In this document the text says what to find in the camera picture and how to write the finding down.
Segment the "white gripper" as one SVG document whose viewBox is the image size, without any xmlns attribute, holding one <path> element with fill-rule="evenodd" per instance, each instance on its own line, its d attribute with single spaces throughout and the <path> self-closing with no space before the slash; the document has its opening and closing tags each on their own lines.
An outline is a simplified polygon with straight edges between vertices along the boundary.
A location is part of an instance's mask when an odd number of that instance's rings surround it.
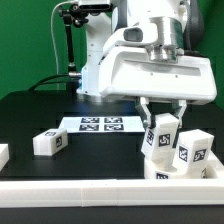
<svg viewBox="0 0 224 224">
<path fill-rule="evenodd" d="M 179 56 L 177 63 L 153 62 L 144 48 L 120 46 L 100 64 L 99 93 L 104 98 L 137 97 L 135 108 L 144 128 L 154 127 L 149 100 L 174 100 L 172 108 L 181 128 L 187 102 L 207 104 L 215 99 L 217 90 L 207 58 Z"/>
</svg>

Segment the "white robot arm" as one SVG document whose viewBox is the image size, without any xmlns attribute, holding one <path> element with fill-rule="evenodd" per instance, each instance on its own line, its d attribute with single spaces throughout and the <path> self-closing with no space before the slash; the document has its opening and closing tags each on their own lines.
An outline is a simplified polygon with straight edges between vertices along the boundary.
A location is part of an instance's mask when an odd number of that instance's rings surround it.
<svg viewBox="0 0 224 224">
<path fill-rule="evenodd" d="M 144 126 L 148 104 L 189 104 L 217 95 L 208 58 L 192 49 L 202 27 L 197 0 L 81 0 L 88 11 L 82 91 L 107 100 L 134 99 Z"/>
</svg>

